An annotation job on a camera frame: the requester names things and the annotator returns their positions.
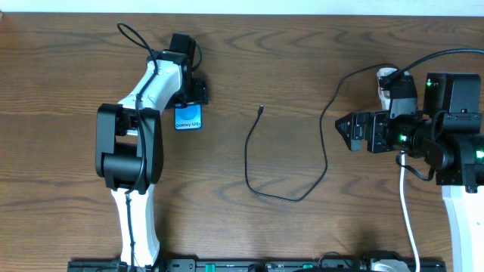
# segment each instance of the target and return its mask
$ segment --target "white wall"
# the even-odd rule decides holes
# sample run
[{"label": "white wall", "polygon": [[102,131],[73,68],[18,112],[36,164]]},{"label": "white wall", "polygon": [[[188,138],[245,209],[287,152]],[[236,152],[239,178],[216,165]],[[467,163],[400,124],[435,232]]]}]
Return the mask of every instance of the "white wall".
[{"label": "white wall", "polygon": [[0,0],[0,9],[4,12],[484,16],[484,0]]}]

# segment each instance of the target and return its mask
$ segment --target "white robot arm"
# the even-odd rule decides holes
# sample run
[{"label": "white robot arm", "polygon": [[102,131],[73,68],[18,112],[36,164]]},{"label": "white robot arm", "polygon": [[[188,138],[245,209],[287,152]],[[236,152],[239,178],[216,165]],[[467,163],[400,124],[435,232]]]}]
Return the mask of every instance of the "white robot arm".
[{"label": "white robot arm", "polygon": [[[182,86],[182,68],[167,60],[157,60],[158,75],[156,75],[141,99],[141,109],[151,108],[159,110],[160,114],[165,109],[172,96],[180,90]],[[124,108],[134,109],[136,95],[146,84],[147,80],[154,73],[153,61],[147,64],[147,71],[135,89],[118,104]],[[128,130],[128,134],[138,135],[137,130]],[[153,191],[155,184],[151,184],[145,194],[139,194],[137,190],[131,192],[131,222],[134,245],[134,264],[137,267],[153,266],[160,250],[160,242],[157,239],[154,228],[153,214]],[[127,218],[127,205],[125,192],[128,189],[111,190],[111,194],[116,200],[119,212],[119,222],[121,223],[121,233],[123,236],[123,252],[121,262],[131,266],[131,237]]]},{"label": "white robot arm", "polygon": [[[190,36],[174,34],[169,50],[157,52],[156,60],[148,58],[147,72],[133,91],[117,105],[103,104],[98,110],[96,171],[116,200],[123,235],[120,263],[128,267],[153,267],[160,251],[153,209],[154,186],[163,169],[160,116],[175,105],[208,102],[204,82],[191,78],[195,46]],[[135,109],[138,94],[141,124]],[[145,157],[138,135],[140,125]],[[126,134],[138,136],[138,145],[116,141],[115,136]],[[140,179],[143,159],[145,172]]]},{"label": "white robot arm", "polygon": [[484,190],[468,193],[464,186],[442,186],[451,225],[455,272],[484,271]]}]

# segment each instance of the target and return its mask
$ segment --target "wood grain surface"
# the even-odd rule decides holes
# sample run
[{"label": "wood grain surface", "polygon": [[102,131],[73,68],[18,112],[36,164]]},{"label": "wood grain surface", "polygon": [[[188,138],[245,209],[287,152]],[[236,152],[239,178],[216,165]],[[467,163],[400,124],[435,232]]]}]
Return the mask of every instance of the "wood grain surface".
[{"label": "wood grain surface", "polygon": [[[164,250],[199,258],[318,258],[386,249],[412,257],[396,154],[351,153],[334,129],[349,111],[380,107],[376,70],[352,77],[324,117],[329,170],[307,200],[281,202],[246,188],[245,137],[265,104],[249,146],[253,186],[299,196],[324,167],[318,115],[344,75],[375,63],[404,66],[447,48],[483,47],[484,19],[4,14],[1,271],[62,271],[73,259],[120,254],[116,205],[95,173],[96,112],[133,89],[147,53],[118,33],[118,21],[154,48],[186,32],[203,50],[195,74],[209,86],[203,129],[177,132],[172,111],[162,116],[165,167],[154,199]],[[420,106],[429,71],[484,75],[484,58],[446,56],[413,69]],[[407,192],[420,255],[441,258],[452,271],[440,188],[408,176]]]}]

